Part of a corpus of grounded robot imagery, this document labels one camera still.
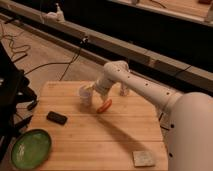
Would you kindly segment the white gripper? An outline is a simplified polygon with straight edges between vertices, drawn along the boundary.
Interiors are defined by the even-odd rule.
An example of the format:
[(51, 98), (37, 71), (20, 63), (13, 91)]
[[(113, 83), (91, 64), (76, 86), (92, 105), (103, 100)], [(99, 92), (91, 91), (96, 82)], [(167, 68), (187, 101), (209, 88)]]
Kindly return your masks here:
[(104, 104), (108, 99), (108, 93), (112, 87), (112, 84), (107, 81), (98, 79), (94, 84), (84, 85), (82, 87), (83, 90), (95, 90), (97, 93), (99, 93), (102, 104)]

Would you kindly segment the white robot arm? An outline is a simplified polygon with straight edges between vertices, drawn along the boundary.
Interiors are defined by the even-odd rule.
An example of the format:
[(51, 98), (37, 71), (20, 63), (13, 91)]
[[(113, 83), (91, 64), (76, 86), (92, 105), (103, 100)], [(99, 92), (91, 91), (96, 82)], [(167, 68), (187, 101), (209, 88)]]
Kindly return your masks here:
[(105, 102), (117, 82), (170, 116), (168, 171), (213, 171), (213, 97), (181, 93), (138, 77), (125, 61), (107, 62), (103, 75), (81, 90), (86, 98), (96, 91)]

